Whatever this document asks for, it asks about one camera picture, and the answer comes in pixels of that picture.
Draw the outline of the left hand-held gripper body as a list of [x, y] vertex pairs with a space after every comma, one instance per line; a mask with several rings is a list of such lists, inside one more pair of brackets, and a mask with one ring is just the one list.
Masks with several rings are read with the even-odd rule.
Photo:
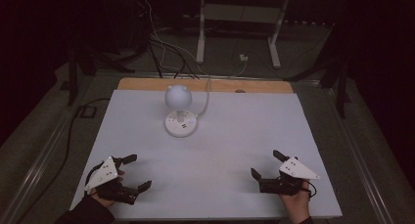
[[85, 181], [84, 195], [87, 195], [92, 189], [96, 189], [102, 199], [134, 204], [138, 196], [134, 197], [131, 194], [133, 189], [124, 187], [118, 180], [119, 166], [115, 166], [115, 158], [108, 157], [92, 168]]

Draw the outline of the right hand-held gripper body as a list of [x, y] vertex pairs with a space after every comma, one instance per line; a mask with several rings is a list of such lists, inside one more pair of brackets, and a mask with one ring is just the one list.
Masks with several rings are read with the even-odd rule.
[[299, 191], [310, 191], [302, 185], [309, 180], [319, 180], [320, 176], [296, 157], [278, 157], [282, 162], [280, 176], [274, 179], [262, 178], [258, 175], [258, 186], [261, 193], [277, 194], [285, 196], [296, 195]]

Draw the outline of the white round desk lamp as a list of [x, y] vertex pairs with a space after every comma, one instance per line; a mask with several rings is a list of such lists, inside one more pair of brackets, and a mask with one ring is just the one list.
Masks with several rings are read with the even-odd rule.
[[189, 111], [192, 93], [185, 85], [170, 85], [164, 94], [165, 104], [171, 109], [164, 126], [168, 134], [177, 138], [188, 137], [197, 128], [196, 115]]

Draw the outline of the person's left hand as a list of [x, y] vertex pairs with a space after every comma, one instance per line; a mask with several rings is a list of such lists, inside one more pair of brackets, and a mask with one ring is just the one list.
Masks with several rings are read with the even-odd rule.
[[[125, 172], [122, 170], [119, 170], [117, 173], [118, 173], [118, 180], [122, 181], [123, 180], [122, 176], [125, 174]], [[102, 199], [97, 194], [96, 189], [92, 189], [89, 193], [89, 196], [93, 198], [95, 201], [97, 201], [99, 204], [101, 204], [103, 207], [110, 207], [113, 204], [115, 204], [115, 201], [109, 201], [109, 200]]]

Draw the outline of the person's right hand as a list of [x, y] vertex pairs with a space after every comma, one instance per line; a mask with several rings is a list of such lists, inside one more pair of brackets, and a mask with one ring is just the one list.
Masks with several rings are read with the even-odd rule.
[[293, 224], [301, 224], [306, 219], [310, 218], [309, 184], [307, 181], [302, 182], [302, 189], [295, 195], [280, 195], [279, 198]]

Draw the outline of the white table cover sheet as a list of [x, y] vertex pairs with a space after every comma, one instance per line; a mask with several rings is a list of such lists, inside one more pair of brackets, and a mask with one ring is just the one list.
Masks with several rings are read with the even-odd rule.
[[169, 112], [162, 91], [116, 90], [85, 167], [109, 156], [138, 156], [127, 164], [123, 183], [151, 188], [134, 205], [112, 208], [118, 220], [272, 219], [285, 214], [277, 196], [263, 194], [251, 168], [278, 176], [277, 150], [320, 176], [310, 212], [317, 218], [342, 211], [295, 94], [204, 93], [192, 111], [203, 115], [186, 138], [164, 129]]

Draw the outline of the black square floor box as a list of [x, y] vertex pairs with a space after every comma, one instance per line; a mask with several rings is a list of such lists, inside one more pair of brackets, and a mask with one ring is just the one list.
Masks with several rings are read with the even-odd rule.
[[94, 118], [97, 112], [96, 107], [80, 106], [78, 110], [79, 118]]

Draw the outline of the black tripod stand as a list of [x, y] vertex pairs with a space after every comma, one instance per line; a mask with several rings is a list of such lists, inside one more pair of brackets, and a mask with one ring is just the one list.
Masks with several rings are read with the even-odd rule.
[[325, 70], [319, 83], [323, 89], [337, 85], [336, 110], [341, 118], [346, 117], [347, 55], [344, 35], [345, 25], [342, 22], [336, 22], [312, 67], [284, 78], [285, 81], [297, 82], [317, 71]]
[[68, 105], [72, 106], [78, 95], [77, 70], [80, 69], [85, 75], [93, 76], [97, 68], [94, 61], [98, 60], [109, 67], [124, 73], [133, 73], [132, 69], [123, 67], [121, 64], [105, 56], [90, 44], [85, 42], [78, 32], [73, 28], [67, 28], [67, 54], [69, 60], [69, 80], [66, 85], [69, 90]]

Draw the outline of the white metal stand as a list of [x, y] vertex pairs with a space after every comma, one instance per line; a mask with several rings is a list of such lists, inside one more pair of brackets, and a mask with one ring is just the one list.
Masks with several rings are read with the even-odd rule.
[[261, 22], [273, 23], [274, 32], [267, 38], [269, 54], [274, 68], [280, 68], [281, 62], [278, 55], [276, 41], [282, 27], [284, 17], [290, 0], [283, 0], [278, 8], [266, 8], [256, 6], [212, 4], [201, 0], [199, 39], [196, 52], [196, 62], [201, 65], [205, 59], [206, 21], [226, 22]]

